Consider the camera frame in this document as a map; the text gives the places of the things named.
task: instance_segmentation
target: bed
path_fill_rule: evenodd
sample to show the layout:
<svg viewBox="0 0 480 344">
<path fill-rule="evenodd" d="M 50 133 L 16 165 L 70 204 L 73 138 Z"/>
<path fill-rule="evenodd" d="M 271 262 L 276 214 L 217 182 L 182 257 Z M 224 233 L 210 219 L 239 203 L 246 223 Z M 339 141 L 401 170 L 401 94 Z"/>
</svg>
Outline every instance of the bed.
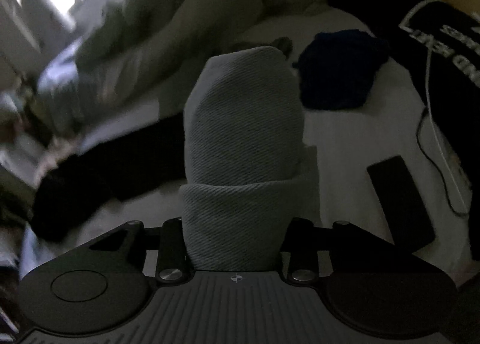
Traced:
<svg viewBox="0 0 480 344">
<path fill-rule="evenodd" d="M 272 17 L 253 26 L 238 37 L 238 41 L 271 42 L 280 36 L 293 41 L 291 64 L 319 32 L 368 28 L 357 18 L 343 11 L 321 6 L 316 16 Z M 154 123 L 165 116 L 165 104 L 159 102 L 159 88 L 152 89 L 135 104 L 95 126 L 85 137 L 80 151 Z M 305 111 L 304 142 L 317 147 L 320 174 L 320 212 L 311 218 L 329 227 L 334 221 L 345 220 L 392 242 L 390 231 L 378 202 L 366 167 L 394 155 L 405 160 L 433 223 L 436 239 L 416 252 L 420 258 L 450 275 L 457 286 L 480 270 L 480 263 L 470 257 L 468 227 L 465 219 L 453 215 L 447 205 L 443 184 L 437 171 L 423 156 L 415 140 L 415 131 L 423 103 L 415 90 L 409 72 L 390 59 L 376 75 L 366 104 L 349 111 Z M 425 123 L 420 134 L 426 152 L 445 172 L 446 169 L 434 141 L 431 127 Z M 452 153 L 441 137 L 444 151 Z M 470 190 L 460 173 L 455 179 L 464 197 L 470 200 Z M 109 202 L 80 228 L 70 232 L 61 244 L 36 238 L 27 228 L 22 246 L 20 276 L 57 255 L 81 245 L 98 235 L 137 219 L 146 227 L 160 226 L 169 218 L 182 214 L 178 188 L 184 181 L 162 185 L 146 195 L 125 204 Z M 453 206 L 460 208 L 447 180 Z M 153 276 L 155 252 L 149 252 L 144 273 Z M 328 261 L 322 264 L 325 273 Z"/>
</svg>

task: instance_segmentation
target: blanket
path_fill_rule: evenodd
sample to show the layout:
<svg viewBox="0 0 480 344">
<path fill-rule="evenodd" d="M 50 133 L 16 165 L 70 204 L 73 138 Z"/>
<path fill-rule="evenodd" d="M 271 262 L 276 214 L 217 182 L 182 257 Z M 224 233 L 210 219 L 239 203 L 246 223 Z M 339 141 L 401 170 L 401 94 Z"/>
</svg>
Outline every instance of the blanket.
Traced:
<svg viewBox="0 0 480 344">
<path fill-rule="evenodd" d="M 227 46 L 236 35 L 265 14 L 314 12 L 315 4 L 324 1 L 183 0 L 178 9 L 169 5 L 168 11 L 162 12 L 159 21 L 150 26 L 152 33 L 137 30 L 138 36 L 128 40 L 124 34 L 127 32 L 130 36 L 135 31 L 131 31 L 127 24 L 137 23 L 134 29 L 138 29 L 142 21 L 136 17 L 125 20 L 125 26 L 119 24 L 119 29 L 113 31 L 122 33 L 120 42 L 107 36 L 106 49 L 99 50 L 92 57 L 86 57 L 88 52 L 83 49 L 79 65 L 75 64 L 74 57 L 69 59 L 69 74 L 52 77 L 47 68 L 38 82 L 35 113 L 57 135 L 75 134 L 83 126 L 113 113 L 152 85 L 163 82 L 187 61 L 195 60 L 204 65 L 214 50 Z M 107 14 L 107 17 L 118 16 L 121 16 L 118 9 Z M 118 24 L 117 19 L 112 20 L 110 22 Z M 85 44 L 91 45 L 91 39 Z M 182 85 L 192 85 L 192 82 L 179 83 Z"/>
</svg>

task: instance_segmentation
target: gray towel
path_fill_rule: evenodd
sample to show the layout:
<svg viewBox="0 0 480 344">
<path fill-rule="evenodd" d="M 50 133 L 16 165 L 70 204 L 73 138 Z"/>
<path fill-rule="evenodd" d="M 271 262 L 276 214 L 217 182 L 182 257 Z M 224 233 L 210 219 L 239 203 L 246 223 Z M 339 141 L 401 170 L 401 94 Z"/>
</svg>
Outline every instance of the gray towel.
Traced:
<svg viewBox="0 0 480 344">
<path fill-rule="evenodd" d="M 302 143 L 285 57 L 258 47 L 211 58 L 184 111 L 183 231 L 196 269 L 274 269 L 293 217 L 319 216 L 316 149 Z"/>
</svg>

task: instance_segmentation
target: crosshair marking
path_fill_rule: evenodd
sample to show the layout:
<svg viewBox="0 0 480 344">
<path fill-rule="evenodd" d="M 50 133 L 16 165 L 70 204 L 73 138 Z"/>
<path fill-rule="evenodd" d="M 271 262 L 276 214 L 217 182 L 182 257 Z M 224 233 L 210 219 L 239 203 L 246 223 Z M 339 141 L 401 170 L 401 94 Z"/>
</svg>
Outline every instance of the crosshair marking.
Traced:
<svg viewBox="0 0 480 344">
<path fill-rule="evenodd" d="M 239 274 L 234 274 L 233 276 L 230 277 L 230 279 L 235 282 L 235 283 L 238 283 L 238 282 L 241 282 L 243 280 L 243 276 L 239 275 Z"/>
</svg>

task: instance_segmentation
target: black smartphone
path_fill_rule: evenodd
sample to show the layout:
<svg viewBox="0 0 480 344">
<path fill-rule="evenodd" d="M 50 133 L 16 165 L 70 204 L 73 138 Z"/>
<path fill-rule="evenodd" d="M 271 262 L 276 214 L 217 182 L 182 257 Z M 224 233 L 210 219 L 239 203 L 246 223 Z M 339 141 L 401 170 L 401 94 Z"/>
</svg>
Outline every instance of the black smartphone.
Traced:
<svg viewBox="0 0 480 344">
<path fill-rule="evenodd" d="M 367 168 L 395 246 L 412 253 L 435 239 L 423 200 L 399 155 Z"/>
</svg>

